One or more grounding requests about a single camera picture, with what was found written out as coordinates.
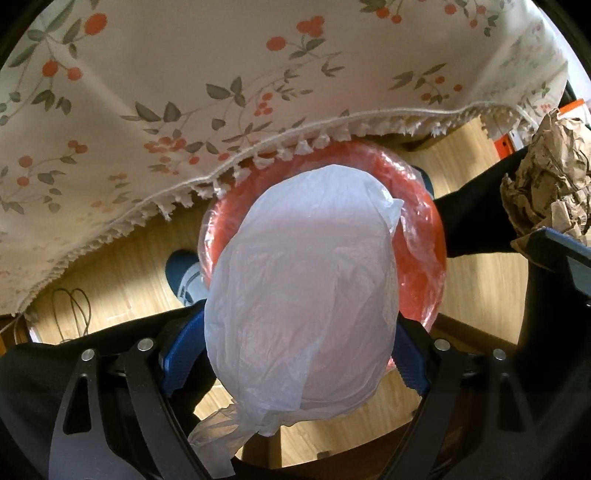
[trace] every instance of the tablecloth fringe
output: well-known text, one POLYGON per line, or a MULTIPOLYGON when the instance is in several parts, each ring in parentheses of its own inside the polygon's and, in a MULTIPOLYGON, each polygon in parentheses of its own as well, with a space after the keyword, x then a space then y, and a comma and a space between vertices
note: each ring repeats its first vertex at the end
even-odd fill
POLYGON ((252 158, 256 168, 263 169, 275 159, 290 161, 294 155, 306 155, 315 148, 326 147, 330 141, 348 141, 352 136, 367 135, 443 135, 448 130, 459 127, 481 116, 484 127, 489 131, 518 128, 525 135, 532 135, 538 127, 519 107, 494 105, 491 103, 469 106, 461 111, 396 110, 364 112, 344 116, 316 124, 305 124, 281 135, 253 145, 248 150, 236 153, 226 163, 212 173, 209 179, 185 181, 164 192, 159 192, 138 203, 132 210, 109 224, 107 229, 86 245, 75 248, 65 255, 50 271, 47 277, 34 285, 20 301, 14 314, 23 312, 35 296, 50 282, 61 277, 67 266, 79 256, 99 249, 114 239, 129 235, 137 225, 144 226, 146 221, 160 213, 167 220, 177 204, 185 207, 193 205, 195 192, 202 199, 213 196, 222 197, 230 191, 232 185, 224 183, 220 177, 232 170, 234 184, 239 184, 250 174, 250 169, 242 167, 240 162, 252 158))

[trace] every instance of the wooden floor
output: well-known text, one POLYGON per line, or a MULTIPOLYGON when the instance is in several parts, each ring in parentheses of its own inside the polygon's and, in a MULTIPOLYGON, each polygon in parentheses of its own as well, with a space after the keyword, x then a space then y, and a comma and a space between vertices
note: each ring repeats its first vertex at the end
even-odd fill
MULTIPOLYGON (((493 143, 473 121, 434 146, 416 152, 399 151, 409 163, 430 175, 436 196, 452 192, 498 156, 493 143)), ((46 343, 59 343, 51 309, 51 292, 57 287, 82 288, 92 303, 89 332, 117 323, 180 307, 164 276, 171 252, 195 249, 206 202, 179 208, 171 222, 155 218, 149 224, 101 250, 76 261, 65 275, 48 286, 34 302, 34 329, 46 343)), ((517 254, 475 255, 449 261, 441 312, 500 338, 516 342, 521 327, 527 262, 517 254)), ((77 329, 64 293, 56 297, 57 318, 66 338, 77 329)), ((316 459, 342 452, 381 436, 409 421, 419 398, 402 384, 396 371, 384 376, 376 395, 350 415, 328 421, 310 421, 282 427, 282 464, 316 459)), ((197 406, 203 418, 230 402, 216 384, 197 406)))

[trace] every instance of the red object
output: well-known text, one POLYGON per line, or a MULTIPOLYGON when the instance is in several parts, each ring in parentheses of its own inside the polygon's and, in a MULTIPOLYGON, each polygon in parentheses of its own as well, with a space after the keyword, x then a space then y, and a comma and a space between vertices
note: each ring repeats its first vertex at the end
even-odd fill
POLYGON ((381 181, 393 197, 404 200, 401 222, 392 239, 398 270, 400 311, 406 318, 418 320, 430 329, 443 297, 446 269, 447 254, 441 218, 429 193, 415 179, 408 164, 395 154, 362 141, 335 142, 309 155, 296 155, 287 162, 277 159, 265 170, 249 167, 250 175, 215 202, 204 218, 199 257, 206 285, 209 285, 212 269, 222 250, 260 195, 298 173, 331 164, 365 170, 381 181), (403 233, 402 224, 405 222, 407 229, 414 228, 414 236, 410 235, 409 240, 403 233), (410 252, 409 244, 415 255, 410 252), (425 250, 425 245, 432 247, 425 250))
POLYGON ((495 142, 495 147, 501 160, 503 160, 505 157, 508 157, 512 153, 515 153, 513 142, 511 141, 509 134, 500 137, 500 139, 495 142))

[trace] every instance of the black pants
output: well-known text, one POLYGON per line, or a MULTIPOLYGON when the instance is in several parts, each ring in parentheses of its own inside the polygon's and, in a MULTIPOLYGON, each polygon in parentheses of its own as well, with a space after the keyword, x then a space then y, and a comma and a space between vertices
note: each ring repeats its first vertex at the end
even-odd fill
MULTIPOLYGON (((525 149, 495 164, 457 192, 436 200, 446 234, 449 257, 485 252, 510 252, 515 232, 501 205, 499 187, 513 175, 525 149)), ((3 480, 48 478, 51 436, 62 395, 80 353, 101 355, 127 351, 144 337, 157 337, 175 310, 111 327, 61 345, 18 345, 0 358, 0 477, 3 480)), ((196 362, 186 386, 174 393, 172 409, 183 430, 190 432, 195 405, 215 380, 206 353, 196 362)))

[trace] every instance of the white plastic bag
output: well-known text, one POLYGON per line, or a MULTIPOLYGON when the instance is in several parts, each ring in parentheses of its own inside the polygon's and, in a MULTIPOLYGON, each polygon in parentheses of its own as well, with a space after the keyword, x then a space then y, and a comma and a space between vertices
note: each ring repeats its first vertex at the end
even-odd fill
POLYGON ((205 307, 212 367, 234 404, 189 442, 214 477, 254 433, 350 412, 392 353, 402 200, 332 165, 267 190, 223 250, 205 307))

